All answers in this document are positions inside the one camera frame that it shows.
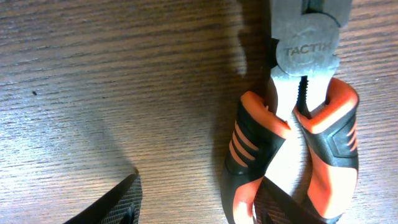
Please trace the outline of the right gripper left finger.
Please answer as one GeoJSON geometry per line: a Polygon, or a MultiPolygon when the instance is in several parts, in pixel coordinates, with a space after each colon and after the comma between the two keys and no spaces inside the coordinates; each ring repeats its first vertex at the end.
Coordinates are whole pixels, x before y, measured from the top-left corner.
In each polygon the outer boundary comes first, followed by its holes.
{"type": "Polygon", "coordinates": [[[65,224],[138,224],[143,199],[139,171],[123,179],[65,224]]]}

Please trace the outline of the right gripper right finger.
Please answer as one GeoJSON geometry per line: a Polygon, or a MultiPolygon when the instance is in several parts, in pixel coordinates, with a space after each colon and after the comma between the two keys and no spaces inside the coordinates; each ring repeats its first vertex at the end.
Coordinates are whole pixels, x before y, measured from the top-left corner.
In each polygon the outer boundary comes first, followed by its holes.
{"type": "Polygon", "coordinates": [[[271,215],[282,215],[282,223],[326,224],[326,219],[317,212],[308,194],[298,203],[266,176],[259,193],[254,201],[254,223],[278,223],[271,215]]]}

